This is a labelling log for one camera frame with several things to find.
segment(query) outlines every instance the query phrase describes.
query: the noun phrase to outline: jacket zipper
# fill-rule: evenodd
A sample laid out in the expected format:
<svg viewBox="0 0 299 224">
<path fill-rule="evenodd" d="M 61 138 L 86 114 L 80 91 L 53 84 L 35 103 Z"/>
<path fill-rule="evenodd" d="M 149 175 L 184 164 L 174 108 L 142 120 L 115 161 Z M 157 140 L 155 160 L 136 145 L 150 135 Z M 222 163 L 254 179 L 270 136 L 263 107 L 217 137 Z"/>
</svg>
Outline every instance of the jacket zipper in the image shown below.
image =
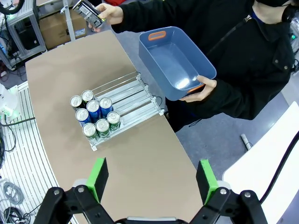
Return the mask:
<svg viewBox="0 0 299 224">
<path fill-rule="evenodd" d="M 206 56 L 209 56 L 219 45 L 228 38 L 229 35 L 231 35 L 234 31 L 236 31 L 238 28 L 243 26 L 246 22 L 251 20 L 251 15 L 248 15 L 246 18 L 244 18 L 241 22 L 239 22 L 236 26 L 234 26 L 230 31 L 228 31 L 206 54 Z"/>
</svg>

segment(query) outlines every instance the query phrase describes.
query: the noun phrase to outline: tan table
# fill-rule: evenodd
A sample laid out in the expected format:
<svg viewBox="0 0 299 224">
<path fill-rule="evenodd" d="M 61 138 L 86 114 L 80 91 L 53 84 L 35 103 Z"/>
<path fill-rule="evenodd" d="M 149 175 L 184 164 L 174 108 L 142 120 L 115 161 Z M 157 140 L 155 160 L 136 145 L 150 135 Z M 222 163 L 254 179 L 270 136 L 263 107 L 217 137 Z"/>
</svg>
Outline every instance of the tan table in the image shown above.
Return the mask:
<svg viewBox="0 0 299 224">
<path fill-rule="evenodd" d="M 40 135 L 59 185 L 68 190 L 106 157 L 102 204 L 116 221 L 127 216 L 190 221 L 202 202 L 196 169 L 164 116 L 156 115 L 93 152 L 70 97 L 135 71 L 111 31 L 76 40 L 26 63 Z M 77 217 L 83 224 L 82 216 Z"/>
</svg>

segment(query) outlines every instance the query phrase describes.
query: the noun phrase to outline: table top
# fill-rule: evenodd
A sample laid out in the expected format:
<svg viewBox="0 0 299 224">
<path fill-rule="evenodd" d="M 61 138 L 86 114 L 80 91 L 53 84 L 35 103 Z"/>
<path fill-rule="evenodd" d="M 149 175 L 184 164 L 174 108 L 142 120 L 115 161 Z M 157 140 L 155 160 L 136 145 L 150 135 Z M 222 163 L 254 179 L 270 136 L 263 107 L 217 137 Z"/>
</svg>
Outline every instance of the table top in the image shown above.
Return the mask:
<svg viewBox="0 0 299 224">
<path fill-rule="evenodd" d="M 96 152 L 75 119 L 71 96 L 135 71 L 111 31 L 40 55 L 26 63 L 26 71 L 43 145 L 62 188 L 87 178 L 96 159 L 106 157 L 109 178 L 102 204 L 114 220 L 194 217 L 202 206 L 196 169 L 164 116 L 125 131 Z"/>
<path fill-rule="evenodd" d="M 239 194 L 253 190 L 260 199 L 268 188 L 290 142 L 299 131 L 299 106 L 293 103 L 277 123 L 223 174 Z M 262 204 L 269 224 L 276 224 L 299 190 L 299 143 L 287 159 L 272 191 Z"/>
</svg>

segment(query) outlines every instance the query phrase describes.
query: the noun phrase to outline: orange handle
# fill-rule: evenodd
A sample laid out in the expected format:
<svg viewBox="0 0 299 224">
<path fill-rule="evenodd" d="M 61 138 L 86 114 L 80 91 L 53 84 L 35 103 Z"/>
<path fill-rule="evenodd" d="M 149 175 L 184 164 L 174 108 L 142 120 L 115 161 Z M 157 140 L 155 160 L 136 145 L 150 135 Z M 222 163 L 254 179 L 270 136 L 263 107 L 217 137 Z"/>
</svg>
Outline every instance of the orange handle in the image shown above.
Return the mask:
<svg viewBox="0 0 299 224">
<path fill-rule="evenodd" d="M 190 89 L 190 90 L 188 91 L 188 93 L 193 92 L 193 91 L 195 91 L 195 90 L 198 90 L 199 88 L 203 87 L 204 85 L 205 85 L 205 84 L 201 84 L 201 85 L 198 86 L 198 87 L 195 87 L 195 88 L 193 88 L 193 89 Z"/>
<path fill-rule="evenodd" d="M 149 35 L 149 41 L 154 41 L 166 37 L 166 31 L 159 31 Z"/>
</svg>

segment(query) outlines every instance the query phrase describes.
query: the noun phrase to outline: green can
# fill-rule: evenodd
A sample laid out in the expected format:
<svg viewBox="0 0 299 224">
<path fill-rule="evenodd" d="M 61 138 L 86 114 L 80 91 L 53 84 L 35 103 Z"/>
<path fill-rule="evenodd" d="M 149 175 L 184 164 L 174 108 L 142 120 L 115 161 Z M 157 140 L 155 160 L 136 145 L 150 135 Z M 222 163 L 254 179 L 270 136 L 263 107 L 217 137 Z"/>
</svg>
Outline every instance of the green can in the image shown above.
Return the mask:
<svg viewBox="0 0 299 224">
<path fill-rule="evenodd" d="M 110 135 L 109 122 L 106 119 L 100 119 L 95 124 L 101 138 L 108 138 Z"/>
<path fill-rule="evenodd" d="M 112 111 L 107 115 L 107 120 L 110 124 L 111 131 L 117 131 L 121 126 L 121 116 L 118 112 Z"/>
<path fill-rule="evenodd" d="M 83 126 L 82 132 L 85 135 L 85 137 L 89 140 L 89 142 L 93 145 L 95 145 L 99 140 L 100 136 L 97 132 L 97 129 L 94 124 L 87 123 Z"/>
</svg>

